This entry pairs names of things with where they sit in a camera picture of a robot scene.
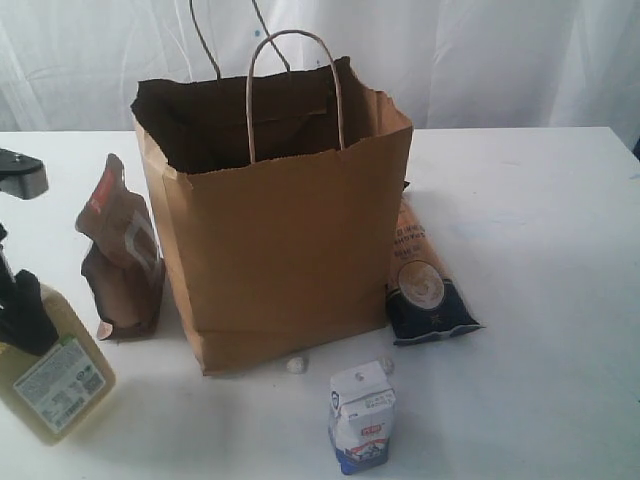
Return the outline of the yellow millet plastic bottle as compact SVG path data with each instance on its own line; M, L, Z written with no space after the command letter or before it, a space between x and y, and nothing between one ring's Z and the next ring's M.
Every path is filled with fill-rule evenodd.
M54 445L95 410L116 377L67 299L42 285L41 300L59 338L42 356L1 345L1 406Z

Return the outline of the brown paper bag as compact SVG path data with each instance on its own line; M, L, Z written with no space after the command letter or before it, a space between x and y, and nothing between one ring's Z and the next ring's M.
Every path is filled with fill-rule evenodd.
M144 80L131 110L204 374L386 325L413 125L348 57L263 77Z

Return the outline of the small white blue carton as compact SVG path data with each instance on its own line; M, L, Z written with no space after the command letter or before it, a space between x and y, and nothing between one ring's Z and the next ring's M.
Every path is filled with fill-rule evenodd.
M380 362L336 373L329 391L328 434L341 472L353 475L386 463L396 395Z

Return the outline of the brown pouch with orange label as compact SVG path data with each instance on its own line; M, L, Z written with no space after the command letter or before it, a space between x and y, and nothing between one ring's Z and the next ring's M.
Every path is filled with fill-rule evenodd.
M107 156L75 228L91 240L81 275L100 319L96 337L114 341L153 335L166 268L146 202L126 187L124 165L115 154Z

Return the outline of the white backdrop curtain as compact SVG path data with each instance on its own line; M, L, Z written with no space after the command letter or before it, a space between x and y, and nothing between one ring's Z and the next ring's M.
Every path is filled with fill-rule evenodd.
M5 1L1 127L127 130L137 84L349 56L417 127L639 136L635 1Z

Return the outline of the small white pebble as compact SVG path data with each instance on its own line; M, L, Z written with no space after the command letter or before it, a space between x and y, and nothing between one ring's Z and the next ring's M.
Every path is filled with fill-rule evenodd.
M293 357L286 363L286 370L294 375L304 374L306 372L306 359L301 356Z

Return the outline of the spaghetti pasta packet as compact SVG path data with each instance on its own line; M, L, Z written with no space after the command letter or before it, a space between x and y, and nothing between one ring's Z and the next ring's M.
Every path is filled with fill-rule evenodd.
M395 229L385 310L394 344L399 347L455 338L482 328L405 197Z

